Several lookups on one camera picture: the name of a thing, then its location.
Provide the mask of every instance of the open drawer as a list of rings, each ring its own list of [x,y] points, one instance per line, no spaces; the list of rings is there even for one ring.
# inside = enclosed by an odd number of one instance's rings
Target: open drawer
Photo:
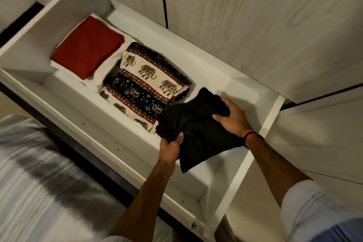
[[[183,71],[193,82],[184,102],[202,87],[228,96],[266,136],[284,97],[116,0],[52,0],[0,49],[0,81],[136,188],[157,161],[160,137],[50,66],[57,45],[90,13],[162,53]],[[161,207],[202,239],[213,240],[252,161],[252,154],[241,147],[184,174],[177,162]]]

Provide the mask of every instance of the hand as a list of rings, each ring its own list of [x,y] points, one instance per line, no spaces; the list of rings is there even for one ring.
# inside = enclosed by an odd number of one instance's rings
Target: hand
[[[244,110],[239,108],[237,104],[235,104],[229,98],[221,97],[221,99],[228,106],[230,114],[229,117],[222,117],[220,115],[214,114],[213,118],[217,122],[221,123],[227,131],[239,137],[242,137],[246,131],[253,130],[248,123]]]
[[[161,139],[160,141],[160,152],[157,166],[164,171],[168,177],[173,175],[175,171],[175,162],[178,159],[179,146],[183,142],[184,134],[180,132],[174,142],[168,143],[167,140]]]

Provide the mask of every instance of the person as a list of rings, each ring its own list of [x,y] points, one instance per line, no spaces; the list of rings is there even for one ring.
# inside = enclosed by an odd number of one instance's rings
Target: person
[[[252,130],[245,111],[230,99],[221,99],[229,107],[230,115],[213,115],[213,118],[237,136]],[[183,133],[171,143],[161,139],[159,159],[139,194],[117,222],[113,237],[125,237],[133,242],[152,241],[157,211],[166,184],[174,173],[182,143]],[[281,207],[287,241],[363,241],[363,217],[359,213],[330,198],[322,187],[277,153],[261,136],[250,134],[245,145]]]

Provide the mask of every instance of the bracelet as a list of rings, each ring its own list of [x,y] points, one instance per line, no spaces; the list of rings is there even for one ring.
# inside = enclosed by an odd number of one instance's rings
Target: bracelet
[[[247,146],[246,146],[246,139],[249,135],[251,134],[257,134],[258,137],[260,137],[261,139],[265,140],[260,134],[258,134],[256,131],[254,130],[247,130],[245,133],[243,133],[242,135],[242,139],[243,139],[243,146],[247,149],[249,149]]]

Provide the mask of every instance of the person's left hand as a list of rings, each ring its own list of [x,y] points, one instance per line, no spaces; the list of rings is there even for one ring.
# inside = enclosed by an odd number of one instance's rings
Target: person's left hand
[[[175,171],[175,162],[178,159],[179,146],[183,142],[184,134],[180,132],[175,141],[168,143],[167,140],[161,138],[160,153],[157,165],[167,174],[168,177],[173,175]]]

